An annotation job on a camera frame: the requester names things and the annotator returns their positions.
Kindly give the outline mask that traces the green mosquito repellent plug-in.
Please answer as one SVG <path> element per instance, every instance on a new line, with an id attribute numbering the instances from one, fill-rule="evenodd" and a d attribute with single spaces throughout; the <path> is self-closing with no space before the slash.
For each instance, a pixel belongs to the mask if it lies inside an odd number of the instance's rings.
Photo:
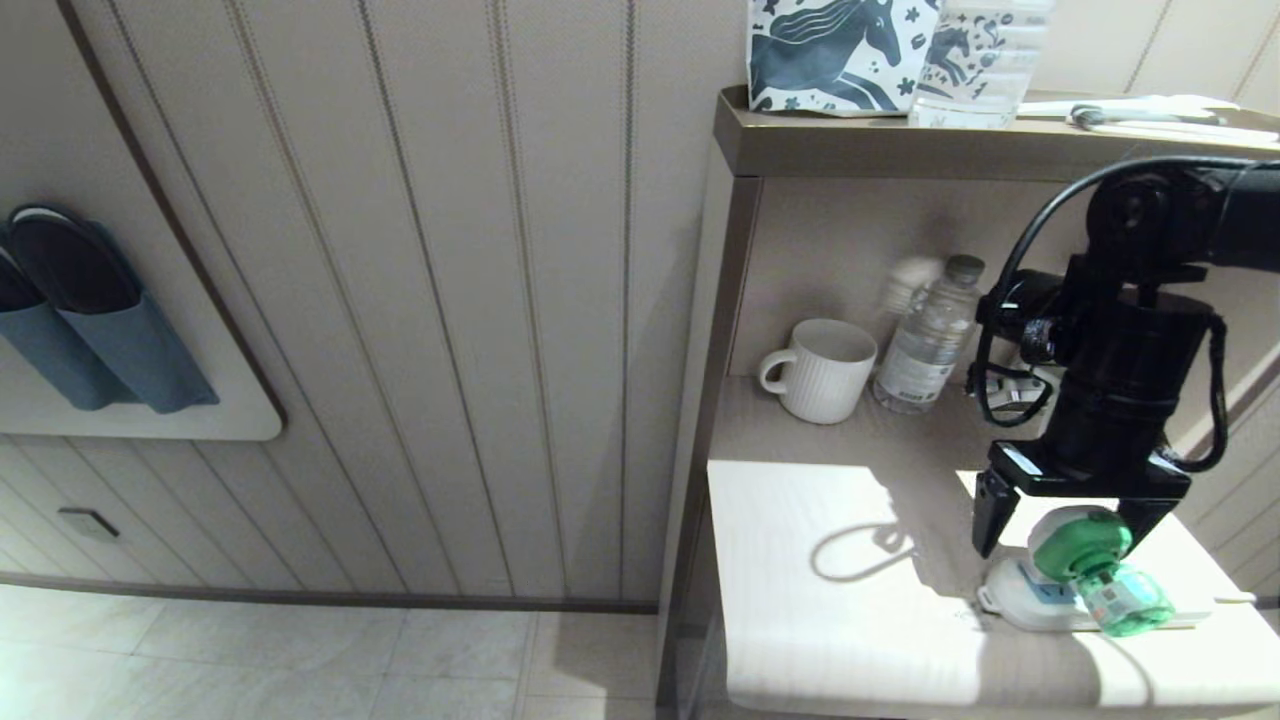
<path id="1" fill-rule="evenodd" d="M 1130 637 L 1160 629 L 1175 616 L 1165 588 L 1126 561 L 1133 544 L 1117 512 L 1071 506 L 1044 515 L 1027 548 L 1039 575 L 1069 588 L 1102 633 Z"/>

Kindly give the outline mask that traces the white power strip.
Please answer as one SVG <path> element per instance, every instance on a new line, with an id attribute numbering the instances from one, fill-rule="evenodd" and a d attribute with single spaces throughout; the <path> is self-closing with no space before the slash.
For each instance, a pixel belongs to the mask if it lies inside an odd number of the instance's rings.
<path id="1" fill-rule="evenodd" d="M 1105 589 L 1080 594 L 1051 582 L 1023 556 L 998 560 L 977 592 L 980 607 L 1027 632 L 1098 632 L 1111 637 L 1187 629 L 1210 619 L 1217 603 L 1193 587 L 1160 585 L 1130 566 Z"/>

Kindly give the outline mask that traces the clear bottle plain white label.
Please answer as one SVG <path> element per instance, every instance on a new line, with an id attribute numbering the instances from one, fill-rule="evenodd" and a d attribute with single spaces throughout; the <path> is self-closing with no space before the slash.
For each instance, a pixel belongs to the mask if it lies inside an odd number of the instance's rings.
<path id="1" fill-rule="evenodd" d="M 977 324 L 984 272 L 983 260 L 959 254 L 914 284 L 873 384 L 883 407 L 916 415 L 934 406 Z"/>

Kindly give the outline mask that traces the white ribbed mug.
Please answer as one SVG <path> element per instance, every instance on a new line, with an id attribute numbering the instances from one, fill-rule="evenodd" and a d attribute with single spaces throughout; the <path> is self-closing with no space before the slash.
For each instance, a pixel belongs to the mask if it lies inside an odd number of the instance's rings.
<path id="1" fill-rule="evenodd" d="M 760 361 L 756 382 L 792 416 L 840 424 L 854 414 L 877 354 L 876 340 L 856 325 L 806 319 L 794 327 L 786 348 Z"/>

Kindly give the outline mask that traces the papers and pen on shelf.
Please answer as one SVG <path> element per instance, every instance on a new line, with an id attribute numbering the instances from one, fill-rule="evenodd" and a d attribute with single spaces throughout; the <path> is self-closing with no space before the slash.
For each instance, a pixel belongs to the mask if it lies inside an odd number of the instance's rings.
<path id="1" fill-rule="evenodd" d="M 1146 95 L 1135 97 L 1061 99 L 1024 101 L 1020 118 L 1061 119 L 1089 132 L 1189 135 L 1238 143 L 1280 143 L 1280 129 L 1253 129 L 1225 113 L 1239 111 L 1235 102 L 1198 95 Z"/>

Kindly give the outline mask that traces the beige brown shelf unit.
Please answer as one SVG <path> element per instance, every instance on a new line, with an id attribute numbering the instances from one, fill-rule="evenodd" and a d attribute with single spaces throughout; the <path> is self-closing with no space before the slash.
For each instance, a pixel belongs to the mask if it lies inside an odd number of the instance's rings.
<path id="1" fill-rule="evenodd" d="M 972 252 L 991 270 L 1053 190 L 1117 161 L 1280 161 L 1280 149 L 1107 136 L 1048 120 L 922 129 L 760 114 L 719 91 L 659 605 L 657 715 L 689 708 L 710 623 L 730 703 L 769 717 L 1233 717 L 1280 702 L 1280 639 L 1230 603 L 1190 632 L 1112 647 L 1018 632 L 975 607 L 974 473 L 995 430 L 952 389 L 923 416 L 863 401 L 791 416 L 748 378 L 806 316 L 884 331 L 893 263 Z"/>

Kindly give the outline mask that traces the large clear horse print bottle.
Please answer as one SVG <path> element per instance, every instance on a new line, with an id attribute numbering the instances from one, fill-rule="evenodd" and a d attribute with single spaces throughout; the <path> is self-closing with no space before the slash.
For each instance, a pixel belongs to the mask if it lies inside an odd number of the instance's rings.
<path id="1" fill-rule="evenodd" d="M 908 114 L 927 129 L 1006 129 L 1048 37 L 1056 0 L 942 0 Z"/>

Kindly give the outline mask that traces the horse print tissue box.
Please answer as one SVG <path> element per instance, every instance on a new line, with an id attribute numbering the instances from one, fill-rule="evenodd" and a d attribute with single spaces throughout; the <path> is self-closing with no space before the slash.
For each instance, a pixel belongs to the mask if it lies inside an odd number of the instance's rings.
<path id="1" fill-rule="evenodd" d="M 756 113 L 900 117 L 941 0 L 750 0 L 748 105 Z"/>

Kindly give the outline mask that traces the brown baseboard strip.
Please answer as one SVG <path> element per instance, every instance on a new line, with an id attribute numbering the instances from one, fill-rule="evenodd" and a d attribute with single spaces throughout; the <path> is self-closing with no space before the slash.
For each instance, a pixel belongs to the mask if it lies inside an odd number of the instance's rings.
<path id="1" fill-rule="evenodd" d="M 655 603 L 623 600 L 548 600 L 513 597 L 460 597 L 443 594 L 358 593 L 330 591 L 262 591 L 187 585 L 150 585 L 119 582 L 90 582 L 60 577 L 32 577 L 0 571 L 0 584 L 97 594 L 137 596 L 164 600 L 193 600 L 294 606 L 360 609 L 456 609 L 480 611 L 599 612 L 655 616 Z"/>

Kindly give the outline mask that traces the blue slipper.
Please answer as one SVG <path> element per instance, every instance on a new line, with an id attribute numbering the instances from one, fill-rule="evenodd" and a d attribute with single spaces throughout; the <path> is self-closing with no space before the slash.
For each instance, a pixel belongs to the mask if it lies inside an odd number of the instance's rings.
<path id="1" fill-rule="evenodd" d="M 0 224 L 18 266 L 138 398 L 161 415 L 216 406 L 211 382 L 110 231 L 64 208 L 26 204 Z"/>
<path id="2" fill-rule="evenodd" d="M 0 228 L 0 336 L 64 398 L 81 411 L 97 411 L 138 398 L 72 329 L 9 249 Z"/>

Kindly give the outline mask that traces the grey wall socket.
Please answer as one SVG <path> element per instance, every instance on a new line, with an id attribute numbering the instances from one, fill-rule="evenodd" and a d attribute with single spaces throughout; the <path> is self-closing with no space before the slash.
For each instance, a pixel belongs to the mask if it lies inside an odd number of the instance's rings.
<path id="1" fill-rule="evenodd" d="M 92 509 L 63 507 L 58 516 L 74 532 L 90 539 L 116 543 L 122 533 L 100 512 Z"/>

